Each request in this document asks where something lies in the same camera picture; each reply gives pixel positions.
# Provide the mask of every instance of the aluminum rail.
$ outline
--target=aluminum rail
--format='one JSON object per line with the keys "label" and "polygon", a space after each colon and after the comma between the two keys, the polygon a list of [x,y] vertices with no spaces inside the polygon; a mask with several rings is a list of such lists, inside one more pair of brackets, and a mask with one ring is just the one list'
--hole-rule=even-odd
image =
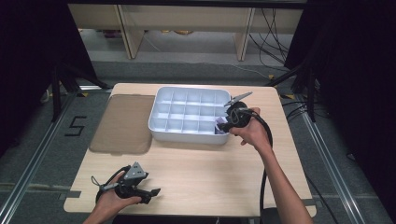
{"label": "aluminum rail", "polygon": [[[303,101],[303,97],[300,95],[296,95],[297,101]],[[314,139],[315,145],[317,146],[320,157],[323,159],[324,165],[332,179],[335,189],[340,196],[341,202],[343,203],[346,213],[349,216],[351,223],[366,223],[361,214],[361,210],[358,207],[356,200],[354,199],[352,193],[347,186],[347,183],[338,169],[337,164],[332,158],[332,154],[327,148],[326,143],[323,140],[323,137],[318,130],[318,126],[315,122],[311,121],[307,113],[303,113],[304,122],[309,132],[311,133],[312,138]]]}
{"label": "aluminum rail", "polygon": [[33,155],[32,159],[30,159],[19,181],[17,182],[11,193],[8,195],[6,202],[3,203],[0,211],[0,220],[2,224],[9,223],[9,221],[12,219],[14,213],[18,208],[18,205],[20,204],[26,190],[29,187],[30,182],[32,181],[41,162],[47,154],[50,144],[55,137],[59,126],[64,120],[64,115],[67,109],[76,98],[76,95],[76,93],[69,93],[69,95],[66,96],[63,105],[64,109],[62,110],[59,117],[50,124],[49,129],[47,130],[39,146],[35,150],[35,154]]}

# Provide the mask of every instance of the gray floor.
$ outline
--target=gray floor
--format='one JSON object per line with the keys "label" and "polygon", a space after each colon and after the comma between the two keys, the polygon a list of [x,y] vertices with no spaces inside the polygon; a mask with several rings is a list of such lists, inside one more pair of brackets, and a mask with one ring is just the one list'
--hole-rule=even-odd
{"label": "gray floor", "polygon": [[[248,43],[246,59],[238,62],[232,34],[178,35],[173,32],[163,34],[160,31],[148,31],[134,60],[126,58],[120,38],[104,38],[101,32],[94,30],[83,30],[81,36],[97,75],[110,84],[125,81],[260,86],[268,81],[269,75],[278,77],[283,74],[262,65],[259,51],[252,41]],[[253,37],[261,43],[261,38],[257,34]],[[279,39],[283,45],[288,46],[292,35],[281,35]],[[268,49],[280,57],[278,51]],[[269,66],[280,66],[268,56],[262,55],[262,61]],[[190,77],[197,71],[201,73],[199,78],[196,78],[196,75]],[[279,84],[279,94],[290,94],[292,81],[293,78]],[[90,93],[73,101],[11,223],[80,223],[84,220],[87,214],[69,214],[63,210],[64,195],[73,183],[85,150],[105,109],[108,95],[109,93]],[[285,105],[285,115],[296,107],[297,105]],[[50,101],[39,107],[21,134],[21,143],[10,148],[0,159],[2,203],[13,184],[20,179],[50,126],[51,109]],[[347,147],[332,124],[331,117],[326,113],[325,106],[316,105],[316,113],[318,128],[366,223],[392,223],[359,166],[347,159]],[[84,131],[79,137],[67,137],[66,133],[76,131],[69,128],[75,116],[87,117],[79,119],[77,123],[85,126]],[[352,223],[303,117],[290,119],[289,125],[307,175],[318,187],[338,222]],[[318,209],[314,217],[315,222],[334,223],[318,193],[310,187]]]}

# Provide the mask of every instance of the brown mat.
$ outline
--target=brown mat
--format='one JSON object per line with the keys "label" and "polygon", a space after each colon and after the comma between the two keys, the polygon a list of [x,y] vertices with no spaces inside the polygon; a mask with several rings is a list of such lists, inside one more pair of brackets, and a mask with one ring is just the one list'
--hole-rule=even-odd
{"label": "brown mat", "polygon": [[149,114],[155,96],[115,94],[93,136],[90,150],[111,154],[144,154],[151,146]]}

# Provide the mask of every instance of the wooden table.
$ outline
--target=wooden table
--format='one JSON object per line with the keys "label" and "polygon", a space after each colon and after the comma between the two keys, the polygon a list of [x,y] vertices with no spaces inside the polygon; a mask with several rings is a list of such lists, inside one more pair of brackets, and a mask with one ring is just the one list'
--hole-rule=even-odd
{"label": "wooden table", "polygon": [[[155,95],[164,84],[126,84],[115,86],[111,94]],[[228,91],[236,96],[253,91],[243,101],[249,107],[260,107],[274,137],[274,152],[291,184],[304,200],[312,199],[304,177],[289,125],[276,89],[251,86],[192,86]],[[128,206],[122,214],[259,217],[259,195],[263,164],[252,146],[240,146],[241,138],[230,135],[224,145],[186,144],[152,140],[144,155],[114,156],[87,150],[78,170],[72,191],[78,198],[67,198],[67,212],[90,213],[98,188],[91,176],[105,183],[117,170],[138,161],[149,172],[140,189],[161,188],[149,204]],[[276,206],[269,183],[266,184],[265,207]],[[311,216],[315,206],[307,206]]]}

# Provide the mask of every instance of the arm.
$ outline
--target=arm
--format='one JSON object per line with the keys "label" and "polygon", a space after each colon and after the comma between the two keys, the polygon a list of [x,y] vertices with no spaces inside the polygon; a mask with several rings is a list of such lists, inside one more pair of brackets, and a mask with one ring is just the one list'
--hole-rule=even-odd
{"label": "arm", "polygon": [[[253,110],[260,114],[259,108]],[[262,125],[252,118],[245,128],[231,128],[230,133],[241,136],[241,145],[253,145],[262,157],[282,223],[313,223],[312,217],[279,166]]]}
{"label": "arm", "polygon": [[[116,183],[120,176],[122,176],[122,173],[114,177],[110,183]],[[88,218],[84,221],[84,224],[104,223],[116,216],[117,213],[124,207],[131,204],[140,203],[141,200],[142,199],[140,197],[122,199],[116,194],[114,189],[110,189],[100,196],[96,206],[93,208]]]}

